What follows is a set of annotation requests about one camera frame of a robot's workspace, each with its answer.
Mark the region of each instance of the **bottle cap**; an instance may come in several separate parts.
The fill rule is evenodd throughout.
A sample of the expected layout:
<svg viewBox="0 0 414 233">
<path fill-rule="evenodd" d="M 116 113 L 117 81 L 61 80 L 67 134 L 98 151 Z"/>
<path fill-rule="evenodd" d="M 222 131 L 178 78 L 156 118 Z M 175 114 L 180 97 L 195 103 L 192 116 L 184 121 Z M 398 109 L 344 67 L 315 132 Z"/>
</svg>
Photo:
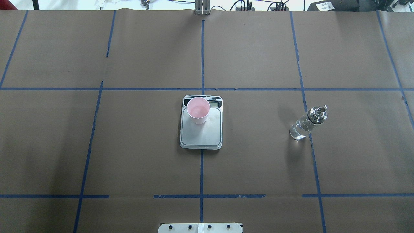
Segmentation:
<svg viewBox="0 0 414 233">
<path fill-rule="evenodd" d="M 314 124 L 322 124 L 328 118 L 326 110 L 328 110 L 326 105 L 323 107 L 313 107 L 308 111 L 309 120 Z"/>
</svg>

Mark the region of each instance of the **metal bracket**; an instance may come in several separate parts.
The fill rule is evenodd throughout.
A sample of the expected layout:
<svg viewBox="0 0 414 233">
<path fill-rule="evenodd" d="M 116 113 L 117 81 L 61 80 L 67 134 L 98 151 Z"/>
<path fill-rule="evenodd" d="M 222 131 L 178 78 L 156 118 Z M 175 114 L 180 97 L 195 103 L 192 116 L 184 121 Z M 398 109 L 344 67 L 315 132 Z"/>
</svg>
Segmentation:
<svg viewBox="0 0 414 233">
<path fill-rule="evenodd" d="M 196 15 L 209 15 L 210 14 L 210 0 L 195 0 Z"/>
</svg>

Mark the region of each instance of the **pink cup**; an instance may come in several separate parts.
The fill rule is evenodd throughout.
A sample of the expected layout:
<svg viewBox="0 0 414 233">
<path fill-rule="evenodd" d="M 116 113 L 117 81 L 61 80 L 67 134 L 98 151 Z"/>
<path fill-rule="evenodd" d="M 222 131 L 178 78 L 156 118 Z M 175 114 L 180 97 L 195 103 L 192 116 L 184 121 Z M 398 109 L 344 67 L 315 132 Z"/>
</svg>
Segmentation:
<svg viewBox="0 0 414 233">
<path fill-rule="evenodd" d="M 194 123 L 203 124 L 210 112 L 210 103 L 202 97 L 192 98 L 187 103 L 187 112 Z"/>
</svg>

